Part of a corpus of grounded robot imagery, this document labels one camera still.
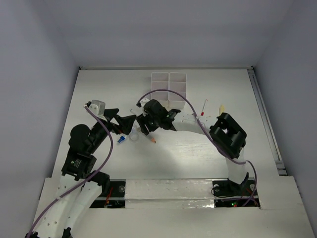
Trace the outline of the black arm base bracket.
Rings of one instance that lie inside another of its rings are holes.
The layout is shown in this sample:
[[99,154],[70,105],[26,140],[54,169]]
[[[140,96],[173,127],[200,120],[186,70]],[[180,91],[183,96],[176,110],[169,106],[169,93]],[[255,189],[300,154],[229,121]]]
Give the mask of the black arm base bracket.
[[249,194],[248,190],[251,191],[251,185],[255,185],[255,180],[249,178],[249,173],[247,173],[241,184],[234,183],[228,178],[214,180],[212,182],[211,194],[218,198],[242,197]]

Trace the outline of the blue capped clear bottle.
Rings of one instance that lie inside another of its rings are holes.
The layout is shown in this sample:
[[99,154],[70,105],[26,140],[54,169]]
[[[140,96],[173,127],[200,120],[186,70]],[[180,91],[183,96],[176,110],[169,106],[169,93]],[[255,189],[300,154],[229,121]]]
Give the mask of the blue capped clear bottle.
[[126,141],[127,135],[121,135],[119,139],[117,140],[117,144],[122,144],[124,141]]

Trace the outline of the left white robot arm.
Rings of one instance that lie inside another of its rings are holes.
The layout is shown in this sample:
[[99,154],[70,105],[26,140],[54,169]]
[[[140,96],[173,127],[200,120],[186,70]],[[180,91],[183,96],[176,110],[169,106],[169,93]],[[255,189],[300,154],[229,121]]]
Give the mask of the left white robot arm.
[[109,175],[101,171],[102,166],[94,169],[94,153],[106,138],[112,151],[111,134],[128,135],[137,117],[121,117],[119,109],[105,109],[95,101],[84,108],[97,122],[91,128],[85,124],[72,128],[55,199],[34,221],[28,238],[71,238],[96,198],[111,192]]

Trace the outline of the clear tape roll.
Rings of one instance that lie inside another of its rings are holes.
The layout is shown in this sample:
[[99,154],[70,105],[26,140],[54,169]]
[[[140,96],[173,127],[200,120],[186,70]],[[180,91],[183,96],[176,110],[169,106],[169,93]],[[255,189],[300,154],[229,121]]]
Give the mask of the clear tape roll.
[[139,134],[138,133],[131,133],[129,134],[129,139],[132,141],[132,142],[137,142],[139,141]]

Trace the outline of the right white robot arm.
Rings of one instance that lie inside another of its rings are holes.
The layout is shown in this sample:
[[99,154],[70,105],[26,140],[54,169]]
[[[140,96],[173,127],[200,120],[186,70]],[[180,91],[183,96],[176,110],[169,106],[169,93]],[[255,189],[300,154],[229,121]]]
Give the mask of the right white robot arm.
[[187,114],[179,109],[168,111],[155,99],[141,99],[137,106],[142,113],[137,116],[141,132],[148,135],[161,128],[170,131],[186,131],[207,136],[218,152],[226,158],[228,189],[240,194],[246,189],[249,174],[245,169],[243,148],[247,134],[228,113],[221,113],[215,119],[207,116]]

